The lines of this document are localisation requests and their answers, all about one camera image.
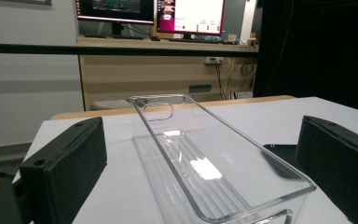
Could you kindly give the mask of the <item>dark screen monitor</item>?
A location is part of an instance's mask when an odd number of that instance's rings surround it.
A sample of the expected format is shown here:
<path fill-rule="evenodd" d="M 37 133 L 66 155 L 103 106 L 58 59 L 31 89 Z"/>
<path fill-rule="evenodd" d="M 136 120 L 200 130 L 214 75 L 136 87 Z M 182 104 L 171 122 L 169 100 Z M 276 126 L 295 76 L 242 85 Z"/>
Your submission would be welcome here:
<path fill-rule="evenodd" d="M 154 24 L 154 0 L 76 0 L 79 21 L 101 21 L 111 24 L 108 37 L 132 39 L 123 35 L 123 25 Z"/>

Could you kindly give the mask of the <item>clear plastic bin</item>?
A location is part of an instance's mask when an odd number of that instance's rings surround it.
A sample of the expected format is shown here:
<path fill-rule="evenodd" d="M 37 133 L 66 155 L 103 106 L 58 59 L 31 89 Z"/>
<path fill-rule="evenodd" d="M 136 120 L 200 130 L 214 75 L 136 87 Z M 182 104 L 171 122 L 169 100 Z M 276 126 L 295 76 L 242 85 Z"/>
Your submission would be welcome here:
<path fill-rule="evenodd" d="M 132 141 L 166 224 L 297 224 L 315 184 L 185 94 L 133 96 Z"/>

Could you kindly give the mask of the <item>light wooden desk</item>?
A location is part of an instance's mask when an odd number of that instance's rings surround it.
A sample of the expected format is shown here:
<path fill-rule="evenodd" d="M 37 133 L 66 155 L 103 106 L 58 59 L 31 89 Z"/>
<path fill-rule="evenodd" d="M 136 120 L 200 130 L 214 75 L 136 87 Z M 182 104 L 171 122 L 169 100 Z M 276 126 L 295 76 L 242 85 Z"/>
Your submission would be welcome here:
<path fill-rule="evenodd" d="M 195 100 L 228 99 L 234 92 L 253 92 L 258 47 L 108 39 L 80 36 L 79 47 L 100 47 L 107 55 L 80 55 L 84 106 L 104 107 L 104 101 L 133 95 L 184 93 Z M 222 64 L 205 64 L 205 57 L 224 57 Z"/>

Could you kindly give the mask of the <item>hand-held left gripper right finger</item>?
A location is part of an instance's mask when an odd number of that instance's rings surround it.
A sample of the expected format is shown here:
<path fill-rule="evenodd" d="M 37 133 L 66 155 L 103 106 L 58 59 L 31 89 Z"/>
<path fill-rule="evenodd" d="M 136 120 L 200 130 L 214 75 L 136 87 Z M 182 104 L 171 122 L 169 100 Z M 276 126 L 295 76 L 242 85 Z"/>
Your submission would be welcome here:
<path fill-rule="evenodd" d="M 305 116 L 296 160 L 353 224 L 358 224 L 358 134 L 332 121 Z"/>

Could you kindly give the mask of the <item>black curtain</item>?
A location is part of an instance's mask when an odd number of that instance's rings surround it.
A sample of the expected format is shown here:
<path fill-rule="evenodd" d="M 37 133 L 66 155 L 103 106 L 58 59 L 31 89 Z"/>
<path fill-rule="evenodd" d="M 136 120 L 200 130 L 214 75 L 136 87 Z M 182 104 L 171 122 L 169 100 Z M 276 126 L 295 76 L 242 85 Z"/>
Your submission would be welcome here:
<path fill-rule="evenodd" d="M 358 109 L 358 0 L 257 0 L 254 95 L 317 96 Z"/>

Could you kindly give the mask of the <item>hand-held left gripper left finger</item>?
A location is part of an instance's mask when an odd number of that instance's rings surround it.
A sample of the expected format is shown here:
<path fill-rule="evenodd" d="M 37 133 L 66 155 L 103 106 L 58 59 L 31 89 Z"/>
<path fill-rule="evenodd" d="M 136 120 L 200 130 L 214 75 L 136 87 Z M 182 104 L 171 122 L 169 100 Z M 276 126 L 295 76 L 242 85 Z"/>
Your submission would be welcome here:
<path fill-rule="evenodd" d="M 107 165 L 100 117 L 72 125 L 20 165 L 34 224 L 71 224 Z"/>

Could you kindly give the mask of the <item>pink and white screen monitor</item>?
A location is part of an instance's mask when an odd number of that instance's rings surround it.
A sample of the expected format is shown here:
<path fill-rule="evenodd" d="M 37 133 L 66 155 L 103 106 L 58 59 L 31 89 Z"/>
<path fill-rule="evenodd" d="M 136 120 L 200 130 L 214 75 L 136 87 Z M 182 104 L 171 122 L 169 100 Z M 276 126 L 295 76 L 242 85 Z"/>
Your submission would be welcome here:
<path fill-rule="evenodd" d="M 222 34 L 225 0 L 158 0 L 159 33 L 192 35 Z"/>

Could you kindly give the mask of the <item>black flat object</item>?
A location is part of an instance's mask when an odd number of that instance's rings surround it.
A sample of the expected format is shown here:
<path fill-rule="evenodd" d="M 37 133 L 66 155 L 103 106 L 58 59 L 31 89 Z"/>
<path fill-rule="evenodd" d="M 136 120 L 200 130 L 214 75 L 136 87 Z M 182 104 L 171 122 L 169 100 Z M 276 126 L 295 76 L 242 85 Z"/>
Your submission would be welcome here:
<path fill-rule="evenodd" d="M 296 161 L 296 145 L 264 145 L 264 148 L 291 164 L 293 167 L 298 168 Z M 268 153 L 262 152 L 262 155 L 278 176 L 285 179 L 299 179 L 298 175 L 280 164 L 276 159 L 273 159 Z"/>

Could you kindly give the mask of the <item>black keyboard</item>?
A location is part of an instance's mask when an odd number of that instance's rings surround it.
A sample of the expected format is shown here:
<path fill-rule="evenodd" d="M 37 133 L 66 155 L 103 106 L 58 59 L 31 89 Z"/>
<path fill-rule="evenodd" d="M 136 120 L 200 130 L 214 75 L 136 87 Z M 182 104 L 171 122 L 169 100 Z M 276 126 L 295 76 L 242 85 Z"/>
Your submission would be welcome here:
<path fill-rule="evenodd" d="M 202 43 L 202 44 L 219 44 L 219 41 L 214 40 L 204 40 L 204 39 L 185 39 L 185 38 L 168 38 L 170 42 L 183 42 L 183 43 Z"/>

